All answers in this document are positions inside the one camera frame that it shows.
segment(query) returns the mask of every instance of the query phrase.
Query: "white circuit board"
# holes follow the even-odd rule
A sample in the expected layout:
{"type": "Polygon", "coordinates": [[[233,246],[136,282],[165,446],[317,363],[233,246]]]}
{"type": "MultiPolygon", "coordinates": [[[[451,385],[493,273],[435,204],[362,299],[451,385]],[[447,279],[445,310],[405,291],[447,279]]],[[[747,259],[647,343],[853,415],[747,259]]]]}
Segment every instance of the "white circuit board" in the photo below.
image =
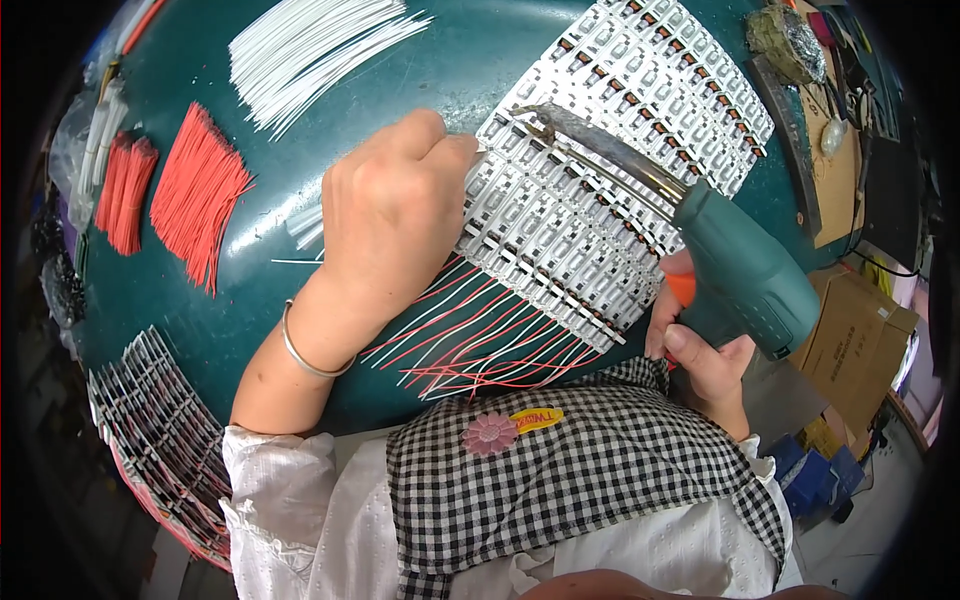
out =
{"type": "MultiPolygon", "coordinates": [[[[678,232],[510,110],[552,102],[603,127],[679,180],[732,197],[773,133],[756,92],[676,0],[601,0],[543,53],[477,132],[489,152],[467,178],[457,252],[599,352],[656,297],[678,232]]],[[[571,148],[672,206],[602,157],[571,148]]]]}

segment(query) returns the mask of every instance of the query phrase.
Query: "pink flower brooch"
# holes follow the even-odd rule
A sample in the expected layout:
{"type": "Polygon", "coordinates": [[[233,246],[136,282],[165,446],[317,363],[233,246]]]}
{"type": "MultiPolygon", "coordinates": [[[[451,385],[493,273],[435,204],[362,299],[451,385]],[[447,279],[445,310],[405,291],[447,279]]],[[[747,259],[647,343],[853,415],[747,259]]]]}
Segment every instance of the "pink flower brooch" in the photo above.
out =
{"type": "Polygon", "coordinates": [[[464,430],[463,446],[470,454],[488,456],[514,445],[517,435],[516,423],[506,415],[481,414],[464,430]]]}

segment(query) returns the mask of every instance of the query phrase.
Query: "green workbench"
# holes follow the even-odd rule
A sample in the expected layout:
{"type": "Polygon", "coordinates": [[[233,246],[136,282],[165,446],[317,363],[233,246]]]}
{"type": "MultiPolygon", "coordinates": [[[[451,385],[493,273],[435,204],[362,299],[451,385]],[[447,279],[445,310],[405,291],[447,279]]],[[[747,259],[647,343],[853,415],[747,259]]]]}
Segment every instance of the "green workbench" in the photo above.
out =
{"type": "MultiPolygon", "coordinates": [[[[96,369],[120,357],[142,329],[156,325],[178,364],[214,416],[226,423],[247,362],[313,271],[271,258],[312,258],[296,252],[284,220],[316,202],[321,177],[380,127],[416,107],[430,107],[453,132],[474,132],[500,98],[554,39],[590,6],[589,0],[408,0],[412,11],[436,18],[422,34],[360,66],[325,94],[276,143],[245,122],[229,83],[228,44],[276,0],[170,0],[123,60],[130,113],[124,129],[142,123],[160,151],[148,198],[180,122],[196,100],[243,155],[256,187],[233,211],[220,256],[217,296],[194,288],[183,263],[157,239],[144,210],[143,250],[118,255],[106,236],[89,228],[86,319],[74,329],[84,366],[96,369]]],[[[761,0],[685,0],[731,57],[750,57],[743,15],[761,0]]],[[[780,142],[767,144],[734,201],[794,255],[807,271],[843,250],[835,242],[814,250],[797,225],[797,206],[780,142]]],[[[391,330],[408,319],[404,314],[391,330]]],[[[628,344],[608,352],[595,369],[642,352],[647,320],[628,332],[628,344]]],[[[356,366],[334,389],[322,428],[334,434],[374,429],[412,418],[425,408],[412,391],[396,387],[396,371],[356,366]]]]}

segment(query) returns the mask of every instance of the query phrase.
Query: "checkered apron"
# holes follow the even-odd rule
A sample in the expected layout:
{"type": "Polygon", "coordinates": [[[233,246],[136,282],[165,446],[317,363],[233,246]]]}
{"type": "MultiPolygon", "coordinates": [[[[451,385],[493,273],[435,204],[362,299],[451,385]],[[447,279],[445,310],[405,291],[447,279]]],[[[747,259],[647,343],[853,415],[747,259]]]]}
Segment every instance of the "checkered apron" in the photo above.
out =
{"type": "Polygon", "coordinates": [[[729,498],[780,567],[773,498],[715,423],[667,399],[664,361],[629,360],[548,389],[442,401],[394,432],[387,472],[397,598],[446,598],[456,573],[615,523],[729,498]],[[461,434],[481,413],[559,408],[563,418],[480,457],[461,434]]]}

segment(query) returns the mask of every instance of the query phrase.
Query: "bracelet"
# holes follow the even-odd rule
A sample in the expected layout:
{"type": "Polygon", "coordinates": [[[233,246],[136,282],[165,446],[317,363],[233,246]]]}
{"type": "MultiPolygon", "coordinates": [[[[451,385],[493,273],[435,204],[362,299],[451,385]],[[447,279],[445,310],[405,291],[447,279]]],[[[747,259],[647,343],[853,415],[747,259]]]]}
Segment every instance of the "bracelet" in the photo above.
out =
{"type": "Polygon", "coordinates": [[[300,356],[300,353],[297,352],[296,348],[294,348],[294,343],[290,341],[290,330],[287,328],[287,313],[290,312],[290,307],[293,305],[294,305],[294,302],[290,299],[287,299],[287,301],[284,302],[283,318],[280,320],[280,328],[283,330],[283,343],[287,345],[287,350],[290,351],[290,355],[294,357],[294,360],[300,363],[300,366],[306,369],[307,371],[310,371],[313,374],[318,375],[320,377],[328,377],[332,379],[333,377],[339,377],[340,375],[347,372],[347,370],[353,366],[353,361],[357,359],[356,354],[354,354],[353,357],[350,358],[350,360],[344,365],[342,369],[336,372],[322,371],[320,369],[317,369],[316,367],[311,366],[309,363],[303,360],[303,357],[300,356]]]}

